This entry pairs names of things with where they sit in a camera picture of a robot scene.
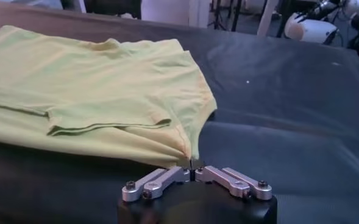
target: black table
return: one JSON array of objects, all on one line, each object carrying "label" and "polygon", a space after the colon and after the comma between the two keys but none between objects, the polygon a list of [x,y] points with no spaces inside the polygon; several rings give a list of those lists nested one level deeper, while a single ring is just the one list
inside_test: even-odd
[{"label": "black table", "polygon": [[[267,180],[279,200],[279,223],[359,223],[359,59],[353,52],[0,3],[0,27],[5,24],[88,41],[177,38],[219,107],[199,139],[205,163]],[[115,223],[122,185],[153,169],[0,143],[0,218]]]}]

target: t-shirt sleeve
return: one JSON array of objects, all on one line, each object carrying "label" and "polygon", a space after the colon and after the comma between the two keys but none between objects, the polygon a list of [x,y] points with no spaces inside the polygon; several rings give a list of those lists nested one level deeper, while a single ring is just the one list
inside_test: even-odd
[{"label": "t-shirt sleeve", "polygon": [[127,96],[69,103],[48,109],[48,135],[77,134],[103,127],[160,128],[170,124],[165,104],[154,96]]}]

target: wire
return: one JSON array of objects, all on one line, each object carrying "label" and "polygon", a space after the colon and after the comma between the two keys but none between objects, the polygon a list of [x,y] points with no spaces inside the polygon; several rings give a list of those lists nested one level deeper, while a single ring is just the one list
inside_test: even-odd
[{"label": "wire", "polygon": [[336,18],[338,17],[339,12],[340,12],[340,10],[338,10],[338,11],[336,12],[335,16],[333,17],[333,19],[332,19],[332,21],[331,21],[332,24],[335,23],[335,20],[336,20]]},{"label": "wire", "polygon": [[344,39],[343,39],[343,36],[340,32],[337,32],[336,35],[339,37],[340,39],[340,46],[341,47],[344,47]]}]

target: yellow t-shirt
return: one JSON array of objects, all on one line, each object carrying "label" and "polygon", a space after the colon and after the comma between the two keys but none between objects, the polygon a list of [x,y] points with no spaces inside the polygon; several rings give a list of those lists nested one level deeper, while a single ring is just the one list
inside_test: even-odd
[{"label": "yellow t-shirt", "polygon": [[216,102],[177,40],[91,43],[0,29],[0,142],[169,167]]}]

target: bolt head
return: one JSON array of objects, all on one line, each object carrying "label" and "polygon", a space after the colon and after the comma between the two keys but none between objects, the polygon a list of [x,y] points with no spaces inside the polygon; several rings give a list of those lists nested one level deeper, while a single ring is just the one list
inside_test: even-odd
[{"label": "bolt head", "polygon": [[125,188],[127,190],[134,190],[136,188],[136,182],[134,181],[128,181],[125,185]]},{"label": "bolt head", "polygon": [[152,198],[152,193],[150,191],[143,191],[143,198],[151,199]]},{"label": "bolt head", "polygon": [[266,181],[261,180],[261,181],[258,182],[258,186],[260,186],[260,187],[267,187],[267,186],[269,186],[269,184],[268,184]]},{"label": "bolt head", "polygon": [[243,199],[244,200],[249,200],[251,197],[252,197],[251,191],[246,190],[246,191],[243,192]]}]

